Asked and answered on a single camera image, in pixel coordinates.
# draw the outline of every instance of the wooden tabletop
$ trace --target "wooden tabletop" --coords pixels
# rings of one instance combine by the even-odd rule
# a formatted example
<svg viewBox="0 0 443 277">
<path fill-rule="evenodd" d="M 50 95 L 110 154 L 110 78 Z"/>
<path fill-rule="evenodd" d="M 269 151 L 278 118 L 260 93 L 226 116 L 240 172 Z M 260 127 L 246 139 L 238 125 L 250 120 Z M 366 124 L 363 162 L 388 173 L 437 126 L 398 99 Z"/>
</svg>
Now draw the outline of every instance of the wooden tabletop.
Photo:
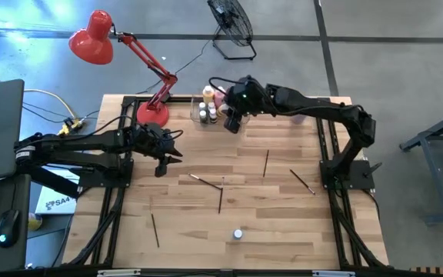
<svg viewBox="0 0 443 277">
<path fill-rule="evenodd" d="M 97 128 L 120 114 L 122 98 L 104 95 Z M 331 100 L 351 104 L 349 97 Z M 165 128 L 184 130 L 175 140 L 183 162 L 169 165 L 167 175 L 156 178 L 157 162 L 133 155 L 135 167 L 122 209 L 115 268 L 338 269 L 328 196 L 319 175 L 321 154 L 314 118 L 294 125 L 288 117 L 260 115 L 250 118 L 234 135 L 223 128 L 222 120 L 210 126 L 193 122 L 189 103 L 170 103 L 169 111 Z M 343 149 L 348 133 L 341 124 L 336 124 L 336 129 Z M 316 196 L 289 169 L 300 175 Z M 225 177 L 220 215 L 218 190 L 188 173 L 215 185 Z M 374 202 L 361 191 L 349 194 L 358 234 L 387 264 Z M 96 188 L 79 198 L 64 262 L 76 257 L 97 229 L 103 195 L 104 189 Z M 160 248 L 155 241 L 150 199 Z M 243 231 L 239 241 L 233 239 L 236 229 Z M 108 233 L 105 237 L 101 259 Z M 347 235 L 344 240 L 351 261 Z"/>
</svg>

